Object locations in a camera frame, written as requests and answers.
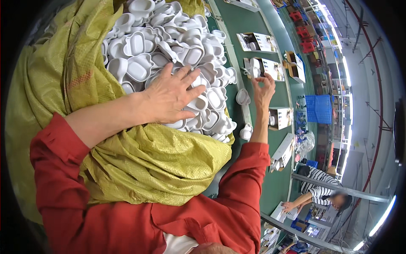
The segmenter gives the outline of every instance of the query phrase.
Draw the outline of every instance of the hand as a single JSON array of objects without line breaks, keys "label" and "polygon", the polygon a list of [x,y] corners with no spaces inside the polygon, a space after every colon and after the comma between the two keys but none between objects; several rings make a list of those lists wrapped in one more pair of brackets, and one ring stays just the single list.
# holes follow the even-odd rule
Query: hand
[{"label": "hand", "polygon": [[300,211],[302,210],[303,207],[304,207],[303,204],[301,204],[301,205],[298,206],[298,213],[300,213]]},{"label": "hand", "polygon": [[[269,103],[275,93],[275,81],[268,73],[264,74],[265,77],[252,79],[251,82],[254,87],[254,101],[257,110],[268,112]],[[262,82],[264,86],[260,87],[258,82]]]},{"label": "hand", "polygon": [[285,208],[282,210],[284,213],[290,212],[293,208],[295,208],[295,204],[293,202],[284,202],[282,203],[282,206]]},{"label": "hand", "polygon": [[145,121],[148,123],[169,124],[196,117],[193,112],[182,109],[206,89],[204,85],[200,85],[187,90],[199,76],[200,69],[188,74],[190,66],[185,66],[171,75],[172,67],[173,64],[168,63],[161,74],[142,92],[142,109],[146,111]]}]

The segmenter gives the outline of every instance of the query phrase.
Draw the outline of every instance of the dark hair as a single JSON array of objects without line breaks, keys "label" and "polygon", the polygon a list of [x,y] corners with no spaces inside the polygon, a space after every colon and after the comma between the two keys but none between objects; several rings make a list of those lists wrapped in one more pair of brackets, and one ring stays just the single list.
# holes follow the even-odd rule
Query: dark hair
[{"label": "dark hair", "polygon": [[350,207],[351,202],[352,202],[352,196],[348,195],[345,192],[335,192],[331,195],[326,195],[326,196],[321,196],[321,200],[326,200],[327,198],[333,198],[337,195],[343,195],[344,196],[344,203],[341,205],[340,209],[338,210],[338,214],[342,213],[345,209],[347,209],[348,207]]}]

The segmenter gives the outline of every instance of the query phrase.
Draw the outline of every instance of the red plastic stool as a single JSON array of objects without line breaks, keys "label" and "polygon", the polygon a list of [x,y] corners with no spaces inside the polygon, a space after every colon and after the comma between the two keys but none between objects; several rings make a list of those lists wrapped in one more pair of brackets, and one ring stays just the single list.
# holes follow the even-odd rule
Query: red plastic stool
[{"label": "red plastic stool", "polygon": [[307,32],[307,28],[305,26],[298,26],[296,27],[296,31],[297,32],[302,32],[302,31],[306,31]]},{"label": "red plastic stool", "polygon": [[314,45],[311,42],[302,42],[300,44],[303,48],[303,53],[310,53],[310,52],[314,52]]},{"label": "red plastic stool", "polygon": [[302,20],[302,15],[299,11],[292,12],[291,14],[289,14],[289,16],[293,19],[293,22]]},{"label": "red plastic stool", "polygon": [[303,38],[302,41],[303,42],[311,42],[311,43],[313,43],[314,39],[313,38]]},{"label": "red plastic stool", "polygon": [[296,33],[297,33],[298,35],[300,35],[300,37],[302,37],[302,39],[303,39],[303,38],[309,38],[309,37],[310,37],[310,34],[309,34],[309,32],[307,31],[307,28],[306,28],[305,26],[299,26],[299,27],[297,27],[297,28],[296,28]]}]

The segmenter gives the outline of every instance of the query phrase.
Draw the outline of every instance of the striped shirt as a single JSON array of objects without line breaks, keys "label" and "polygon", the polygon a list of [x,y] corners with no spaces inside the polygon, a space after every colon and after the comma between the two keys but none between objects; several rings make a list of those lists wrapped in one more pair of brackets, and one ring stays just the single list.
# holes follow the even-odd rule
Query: striped shirt
[{"label": "striped shirt", "polygon": [[[327,183],[330,183],[333,185],[338,185],[338,182],[336,181],[336,179],[334,179],[334,177],[324,173],[321,170],[316,169],[315,167],[310,167],[310,173],[307,177],[313,178],[313,179],[316,179],[319,181],[327,182]],[[320,187],[320,186],[314,185],[309,182],[302,182],[300,192],[302,194],[306,194],[306,193],[310,192],[311,196],[312,196],[311,201],[313,201],[314,203],[317,203],[317,204],[320,204],[323,206],[327,206],[327,205],[331,204],[331,202],[329,200],[321,199],[322,196],[331,195],[331,193],[333,193],[333,190],[330,190],[328,188]]]}]

